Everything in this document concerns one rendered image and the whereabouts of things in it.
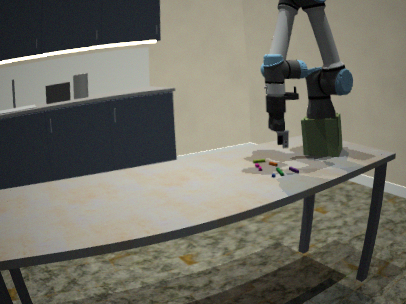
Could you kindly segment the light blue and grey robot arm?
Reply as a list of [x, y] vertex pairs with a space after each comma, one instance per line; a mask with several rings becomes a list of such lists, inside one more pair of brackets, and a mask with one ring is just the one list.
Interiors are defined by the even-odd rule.
[[[265, 75], [266, 84], [285, 84], [283, 78], [306, 79], [309, 100], [307, 118], [309, 119], [335, 117], [331, 95], [347, 95], [353, 86], [352, 74], [345, 69], [338, 55], [324, 11], [325, 1], [279, 0], [279, 13], [270, 52], [264, 55], [264, 63], [261, 65], [261, 73]], [[323, 60], [322, 68], [307, 69], [303, 61], [286, 60], [294, 17], [298, 14], [300, 7], [307, 13], [311, 23]]]

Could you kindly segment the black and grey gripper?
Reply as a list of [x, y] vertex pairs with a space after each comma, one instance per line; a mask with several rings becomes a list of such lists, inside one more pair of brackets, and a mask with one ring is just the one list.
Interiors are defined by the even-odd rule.
[[277, 133], [277, 145], [288, 148], [288, 130], [285, 130], [284, 113], [286, 112], [286, 100], [297, 100], [299, 94], [294, 87], [293, 94], [285, 94], [285, 84], [266, 84], [266, 112], [269, 113], [268, 127]]

